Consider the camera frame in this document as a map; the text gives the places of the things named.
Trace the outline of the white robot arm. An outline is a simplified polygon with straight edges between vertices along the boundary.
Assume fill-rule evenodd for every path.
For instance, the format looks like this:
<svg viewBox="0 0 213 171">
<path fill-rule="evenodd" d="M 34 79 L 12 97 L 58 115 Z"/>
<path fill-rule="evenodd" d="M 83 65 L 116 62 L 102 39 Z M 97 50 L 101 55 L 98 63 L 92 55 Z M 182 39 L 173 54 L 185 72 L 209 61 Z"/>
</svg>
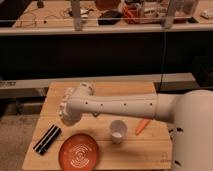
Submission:
<svg viewBox="0 0 213 171">
<path fill-rule="evenodd" d="M 68 90 L 60 112 L 72 126 L 85 113 L 151 119 L 174 125 L 171 171 L 213 171 L 213 91 L 96 96 L 89 83 Z"/>
</svg>

